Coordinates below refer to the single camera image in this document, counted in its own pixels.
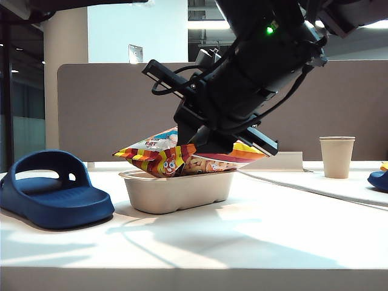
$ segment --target green led light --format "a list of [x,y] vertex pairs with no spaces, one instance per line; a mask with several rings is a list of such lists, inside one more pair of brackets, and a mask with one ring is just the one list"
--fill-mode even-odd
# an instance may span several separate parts
[[267,32],[268,35],[271,35],[273,33],[273,28],[272,27],[267,27],[266,32]]

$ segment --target robotic arm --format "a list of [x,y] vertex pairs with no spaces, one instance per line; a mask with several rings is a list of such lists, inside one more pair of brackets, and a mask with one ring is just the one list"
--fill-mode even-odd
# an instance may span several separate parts
[[[57,10],[132,2],[147,0],[29,0],[28,6],[32,16],[47,17]],[[277,142],[257,126],[296,91],[308,72],[325,65],[327,34],[346,37],[359,26],[388,17],[386,0],[216,3],[236,35],[222,57],[216,50],[201,50],[196,65],[172,72],[152,60],[143,70],[156,81],[154,94],[174,93],[181,98],[174,115],[178,145],[192,142],[201,153],[229,153],[239,139],[268,156],[276,155]],[[313,26],[318,19],[325,25],[320,33]],[[189,80],[177,75],[186,69],[202,72]],[[294,85],[282,100],[265,112],[256,112],[292,80]]]

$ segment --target colorful chip bag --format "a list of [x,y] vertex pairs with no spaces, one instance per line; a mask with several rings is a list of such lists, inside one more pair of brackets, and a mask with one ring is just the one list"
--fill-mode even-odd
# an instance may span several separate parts
[[177,145],[178,128],[150,136],[114,153],[157,178],[235,170],[265,157],[259,150],[237,141],[225,154],[196,153],[194,144]]

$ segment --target cubicle divider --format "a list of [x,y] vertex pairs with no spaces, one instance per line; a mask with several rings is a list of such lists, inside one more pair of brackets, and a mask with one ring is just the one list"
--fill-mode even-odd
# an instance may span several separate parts
[[[166,64],[171,69],[184,65]],[[84,161],[117,161],[112,157],[116,150],[175,126],[179,99],[152,95],[153,82],[141,73],[144,66],[59,68],[60,149]],[[277,139],[280,150],[302,151],[305,160],[321,159],[318,137],[327,135],[356,136],[353,160],[388,159],[387,77],[388,61],[330,61],[313,70],[259,129]]]

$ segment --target blue slide sandal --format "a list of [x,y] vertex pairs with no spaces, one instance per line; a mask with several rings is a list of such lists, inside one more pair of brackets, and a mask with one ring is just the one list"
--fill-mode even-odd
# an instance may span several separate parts
[[[16,179],[29,170],[52,170],[59,178]],[[115,211],[109,194],[92,186],[82,161],[61,150],[31,153],[15,162],[0,181],[0,207],[45,229],[74,228]]]
[[388,192],[388,171],[377,171],[371,173],[368,178],[368,182],[380,190]]

